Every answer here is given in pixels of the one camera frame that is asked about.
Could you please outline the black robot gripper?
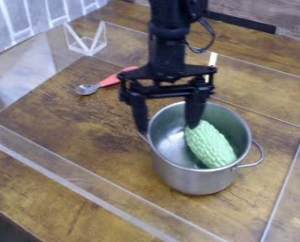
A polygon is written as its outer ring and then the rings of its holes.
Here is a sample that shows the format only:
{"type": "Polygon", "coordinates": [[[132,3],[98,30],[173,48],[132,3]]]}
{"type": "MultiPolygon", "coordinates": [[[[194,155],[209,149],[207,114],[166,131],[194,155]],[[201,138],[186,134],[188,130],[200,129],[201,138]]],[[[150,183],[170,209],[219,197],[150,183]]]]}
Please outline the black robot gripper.
{"type": "Polygon", "coordinates": [[[200,122],[205,103],[215,90],[216,67],[185,63],[185,48],[194,53],[204,53],[216,39],[216,32],[208,23],[203,23],[212,35],[205,47],[194,47],[186,40],[188,26],[165,28],[150,23],[149,62],[138,69],[124,71],[120,98],[129,98],[137,130],[148,133],[149,109],[146,98],[186,96],[185,118],[193,129],[200,122]]]}

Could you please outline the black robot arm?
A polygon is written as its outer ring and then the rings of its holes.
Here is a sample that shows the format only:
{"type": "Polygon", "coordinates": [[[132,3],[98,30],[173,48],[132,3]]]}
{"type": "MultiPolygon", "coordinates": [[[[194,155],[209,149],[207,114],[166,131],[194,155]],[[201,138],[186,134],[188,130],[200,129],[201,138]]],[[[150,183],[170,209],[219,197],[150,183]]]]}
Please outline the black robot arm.
{"type": "Polygon", "coordinates": [[[217,68],[188,64],[185,51],[207,51],[190,46],[186,40],[192,23],[198,22],[207,30],[213,29],[204,19],[207,12],[208,0],[150,0],[149,62],[118,74],[120,99],[132,107],[141,133],[149,129],[146,101],[153,98],[182,96],[186,124],[192,128],[198,124],[207,100],[215,93],[217,68]]]}

